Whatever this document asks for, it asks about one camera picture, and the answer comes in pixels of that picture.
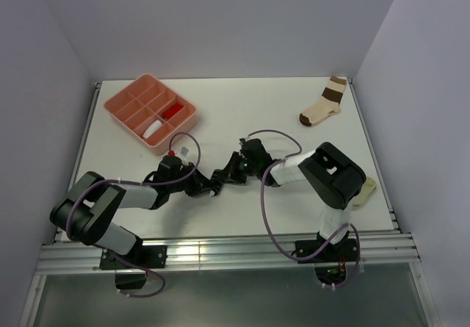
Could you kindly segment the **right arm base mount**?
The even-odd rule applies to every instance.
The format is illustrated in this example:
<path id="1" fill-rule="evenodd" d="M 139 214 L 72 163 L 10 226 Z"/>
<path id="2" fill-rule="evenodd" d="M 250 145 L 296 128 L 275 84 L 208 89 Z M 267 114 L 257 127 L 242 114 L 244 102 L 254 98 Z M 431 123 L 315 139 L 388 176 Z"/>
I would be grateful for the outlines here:
<path id="1" fill-rule="evenodd" d="M 309 260 L 300 260 L 312 255 L 323 242 L 323 239 L 297 240 L 291 256 L 297 259 L 298 264 L 312 264 L 322 289 L 334 291 L 361 271 L 360 245 L 355 239 L 345 239 L 336 245 L 328 244 Z"/>

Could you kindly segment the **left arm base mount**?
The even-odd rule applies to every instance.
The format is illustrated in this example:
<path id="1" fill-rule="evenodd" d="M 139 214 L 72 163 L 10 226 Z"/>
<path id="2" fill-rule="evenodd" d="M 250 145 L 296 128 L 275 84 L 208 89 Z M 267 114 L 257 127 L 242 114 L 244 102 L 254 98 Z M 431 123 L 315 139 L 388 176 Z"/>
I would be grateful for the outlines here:
<path id="1" fill-rule="evenodd" d="M 115 287 L 117 291 L 130 298 L 149 298 L 161 293 L 166 286 L 166 280 L 155 269 L 165 268 L 167 259 L 166 245 L 138 245 L 127 255 L 116 254 L 104 249 L 99 263 L 100 270 L 115 272 Z M 151 279 L 161 283 L 156 292 L 138 293 Z"/>

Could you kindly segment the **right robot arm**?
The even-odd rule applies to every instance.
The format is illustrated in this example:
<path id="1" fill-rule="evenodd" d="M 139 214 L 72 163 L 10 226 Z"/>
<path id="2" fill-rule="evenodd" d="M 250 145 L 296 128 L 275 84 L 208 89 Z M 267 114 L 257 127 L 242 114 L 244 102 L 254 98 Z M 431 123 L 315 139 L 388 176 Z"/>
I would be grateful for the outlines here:
<path id="1" fill-rule="evenodd" d="M 242 139 L 240 151 L 232 153 L 228 164 L 216 169 L 211 178 L 223 184 L 244 184 L 249 176 L 265 180 L 269 187 L 307 181 L 325 206 L 318 232 L 319 255 L 332 261 L 342 253 L 349 234 L 351 200 L 366 181 L 364 171 L 347 155 L 324 142 L 313 151 L 274 159 L 259 139 Z"/>

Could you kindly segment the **black white striped ankle sock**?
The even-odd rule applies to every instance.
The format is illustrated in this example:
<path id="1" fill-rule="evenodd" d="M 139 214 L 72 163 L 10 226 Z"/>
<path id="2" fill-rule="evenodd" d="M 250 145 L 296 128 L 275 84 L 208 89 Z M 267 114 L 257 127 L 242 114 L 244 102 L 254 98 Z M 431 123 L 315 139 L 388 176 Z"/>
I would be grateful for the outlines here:
<path id="1" fill-rule="evenodd" d="M 223 188 L 223 182 L 221 181 L 221 175 L 218 171 L 214 171 L 211 175 L 211 189 L 210 195 L 215 197 L 220 194 L 221 189 Z"/>

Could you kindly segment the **white sock with black stripes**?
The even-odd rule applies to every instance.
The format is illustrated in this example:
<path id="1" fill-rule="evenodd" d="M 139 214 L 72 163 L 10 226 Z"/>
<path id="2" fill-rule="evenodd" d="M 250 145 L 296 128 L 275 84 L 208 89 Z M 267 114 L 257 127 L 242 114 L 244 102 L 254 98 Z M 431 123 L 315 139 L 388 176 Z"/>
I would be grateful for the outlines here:
<path id="1" fill-rule="evenodd" d="M 162 126 L 160 120 L 155 120 L 143 133 L 142 138 L 148 139 L 154 132 L 156 132 Z"/>

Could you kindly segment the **beige reindeer sock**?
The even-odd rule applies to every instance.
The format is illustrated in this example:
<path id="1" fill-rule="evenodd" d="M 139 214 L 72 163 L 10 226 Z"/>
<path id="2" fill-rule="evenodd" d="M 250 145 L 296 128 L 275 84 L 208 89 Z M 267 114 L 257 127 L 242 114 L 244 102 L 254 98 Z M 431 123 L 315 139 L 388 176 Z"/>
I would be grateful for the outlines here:
<path id="1" fill-rule="evenodd" d="M 183 108 L 184 108 L 183 104 L 180 104 L 180 103 L 171 104 L 168 106 L 167 109 L 165 109 L 162 112 L 161 116 L 164 120 L 168 121 Z"/>

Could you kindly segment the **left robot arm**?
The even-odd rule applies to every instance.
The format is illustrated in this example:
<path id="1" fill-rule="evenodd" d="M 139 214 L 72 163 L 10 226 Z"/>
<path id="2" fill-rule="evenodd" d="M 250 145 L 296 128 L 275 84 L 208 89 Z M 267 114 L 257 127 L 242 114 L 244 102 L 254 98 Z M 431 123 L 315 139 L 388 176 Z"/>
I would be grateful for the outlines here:
<path id="1" fill-rule="evenodd" d="M 156 210 L 173 193 L 197 197 L 219 191 L 220 183 L 206 178 L 194 164 L 166 155 L 142 183 L 105 179 L 96 172 L 86 172 L 53 207 L 50 221 L 70 239 L 114 251 L 125 267 L 136 267 L 143 258 L 141 239 L 113 223 L 119 209 Z"/>

